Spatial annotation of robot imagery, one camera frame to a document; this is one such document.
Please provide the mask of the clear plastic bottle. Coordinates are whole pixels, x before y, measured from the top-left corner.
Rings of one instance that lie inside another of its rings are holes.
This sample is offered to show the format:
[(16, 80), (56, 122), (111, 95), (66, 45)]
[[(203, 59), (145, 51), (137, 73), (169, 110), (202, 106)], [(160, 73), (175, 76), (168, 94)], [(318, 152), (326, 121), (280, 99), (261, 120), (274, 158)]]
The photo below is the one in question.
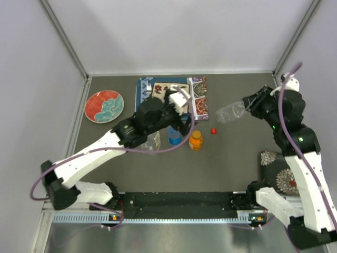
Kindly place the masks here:
[(236, 121), (247, 114), (243, 101), (234, 102), (216, 111), (216, 120), (219, 123), (229, 123)]

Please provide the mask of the orange juice bottle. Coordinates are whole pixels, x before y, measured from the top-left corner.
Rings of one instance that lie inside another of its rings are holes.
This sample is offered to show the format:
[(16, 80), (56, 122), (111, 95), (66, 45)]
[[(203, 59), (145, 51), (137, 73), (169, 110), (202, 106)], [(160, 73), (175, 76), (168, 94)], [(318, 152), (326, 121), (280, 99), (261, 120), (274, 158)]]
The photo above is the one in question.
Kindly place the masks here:
[(203, 137), (199, 130), (194, 130), (189, 137), (189, 146), (192, 150), (199, 150), (203, 145)]

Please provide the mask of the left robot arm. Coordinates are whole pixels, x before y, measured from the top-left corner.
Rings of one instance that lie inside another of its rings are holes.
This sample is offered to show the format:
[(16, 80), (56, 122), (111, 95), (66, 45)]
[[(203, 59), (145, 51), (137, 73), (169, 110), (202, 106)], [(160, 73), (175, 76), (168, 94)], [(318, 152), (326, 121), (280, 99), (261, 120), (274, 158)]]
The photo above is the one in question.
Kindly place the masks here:
[(171, 126), (185, 136), (189, 134), (191, 117), (182, 120), (189, 96), (174, 92), (164, 101), (149, 98), (137, 111), (106, 132), (100, 139), (71, 157), (41, 165), (43, 185), (54, 210), (64, 210), (75, 203), (89, 203), (114, 209), (120, 194), (111, 182), (89, 183), (81, 179), (105, 162), (127, 152), (140, 152), (138, 146), (147, 137)]

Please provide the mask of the clear bottle white cap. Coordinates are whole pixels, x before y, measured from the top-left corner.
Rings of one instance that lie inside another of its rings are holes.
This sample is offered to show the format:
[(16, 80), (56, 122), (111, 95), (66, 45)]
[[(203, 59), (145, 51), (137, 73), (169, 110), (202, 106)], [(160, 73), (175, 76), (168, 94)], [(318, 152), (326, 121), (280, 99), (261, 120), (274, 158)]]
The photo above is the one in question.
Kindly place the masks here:
[(161, 146), (160, 132), (156, 131), (147, 136), (147, 141), (141, 144), (143, 151), (151, 151), (152, 155), (155, 155), (154, 151), (158, 151)]

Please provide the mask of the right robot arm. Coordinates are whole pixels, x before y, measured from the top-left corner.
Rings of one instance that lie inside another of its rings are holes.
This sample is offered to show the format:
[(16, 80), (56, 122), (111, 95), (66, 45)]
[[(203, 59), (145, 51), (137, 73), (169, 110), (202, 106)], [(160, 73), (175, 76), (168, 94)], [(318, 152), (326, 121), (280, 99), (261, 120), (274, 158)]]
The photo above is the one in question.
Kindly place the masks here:
[(336, 208), (326, 185), (317, 136), (302, 122), (302, 95), (294, 90), (281, 94), (264, 86), (242, 101), (252, 116), (272, 128), (273, 139), (294, 175), (303, 208), (294, 207), (273, 188), (257, 181), (248, 186), (247, 205), (266, 208), (300, 250), (336, 242)]

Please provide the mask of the blue label water bottle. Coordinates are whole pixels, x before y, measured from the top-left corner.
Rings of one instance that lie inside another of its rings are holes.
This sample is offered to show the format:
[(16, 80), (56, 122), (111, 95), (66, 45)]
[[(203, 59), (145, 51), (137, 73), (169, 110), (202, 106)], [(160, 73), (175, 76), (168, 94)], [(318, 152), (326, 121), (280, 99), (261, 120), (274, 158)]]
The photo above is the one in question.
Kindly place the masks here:
[(167, 128), (168, 141), (171, 145), (178, 145), (182, 142), (182, 135), (171, 126)]

